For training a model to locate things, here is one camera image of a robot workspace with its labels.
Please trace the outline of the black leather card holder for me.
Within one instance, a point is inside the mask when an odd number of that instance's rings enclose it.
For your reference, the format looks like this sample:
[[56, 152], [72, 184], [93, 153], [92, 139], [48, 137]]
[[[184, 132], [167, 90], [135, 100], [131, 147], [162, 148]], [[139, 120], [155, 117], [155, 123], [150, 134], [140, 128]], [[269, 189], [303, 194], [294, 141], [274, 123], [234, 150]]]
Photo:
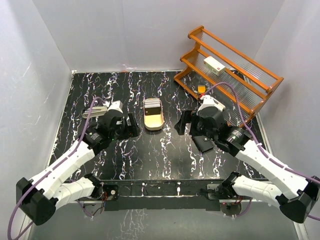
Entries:
[[192, 137], [197, 149], [203, 154], [214, 148], [212, 141], [205, 136], [193, 136]]

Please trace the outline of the beige oval card tray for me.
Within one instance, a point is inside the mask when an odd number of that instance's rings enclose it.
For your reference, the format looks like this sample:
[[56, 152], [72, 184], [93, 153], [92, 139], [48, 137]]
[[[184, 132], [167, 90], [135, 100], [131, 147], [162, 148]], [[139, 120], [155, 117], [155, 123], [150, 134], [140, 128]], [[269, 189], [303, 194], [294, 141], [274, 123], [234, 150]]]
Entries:
[[161, 114], [159, 115], [145, 115], [144, 111], [144, 101], [143, 101], [143, 117], [144, 126], [149, 131], [158, 131], [164, 126], [164, 115], [163, 115], [163, 105], [161, 101]]

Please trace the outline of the stack of credit cards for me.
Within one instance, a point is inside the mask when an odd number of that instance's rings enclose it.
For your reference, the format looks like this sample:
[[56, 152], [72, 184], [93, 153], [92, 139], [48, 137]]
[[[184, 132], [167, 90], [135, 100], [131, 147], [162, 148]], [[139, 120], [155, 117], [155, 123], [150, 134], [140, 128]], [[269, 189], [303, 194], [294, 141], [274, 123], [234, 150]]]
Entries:
[[160, 115], [162, 104], [159, 98], [148, 98], [144, 100], [144, 114], [146, 116]]

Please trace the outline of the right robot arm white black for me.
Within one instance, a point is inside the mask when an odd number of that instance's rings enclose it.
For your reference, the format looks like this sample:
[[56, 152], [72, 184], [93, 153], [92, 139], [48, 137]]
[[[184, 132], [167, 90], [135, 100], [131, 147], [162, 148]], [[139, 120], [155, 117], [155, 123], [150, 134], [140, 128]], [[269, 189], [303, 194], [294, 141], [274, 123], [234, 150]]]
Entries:
[[190, 124], [189, 134], [193, 138], [208, 139], [222, 151], [249, 164], [270, 182], [265, 183], [232, 172], [220, 186], [209, 190], [210, 194], [224, 195], [230, 199], [247, 196], [278, 208], [290, 220], [302, 224], [320, 196], [320, 180], [299, 176], [285, 167], [252, 135], [237, 126], [228, 125], [223, 113], [215, 106], [198, 110], [184, 110], [174, 128], [179, 135], [185, 133]]

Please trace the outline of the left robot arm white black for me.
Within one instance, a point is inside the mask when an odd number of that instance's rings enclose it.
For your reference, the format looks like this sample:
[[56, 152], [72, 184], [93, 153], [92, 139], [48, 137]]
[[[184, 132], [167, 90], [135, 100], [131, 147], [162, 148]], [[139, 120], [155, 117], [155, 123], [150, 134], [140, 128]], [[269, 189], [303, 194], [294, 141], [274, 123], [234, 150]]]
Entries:
[[30, 180], [23, 177], [17, 182], [18, 207], [40, 226], [70, 202], [81, 198], [99, 199], [103, 195], [103, 184], [92, 173], [71, 183], [65, 181], [111, 142], [138, 137], [140, 131], [132, 112], [124, 116], [120, 110], [107, 111], [53, 164]]

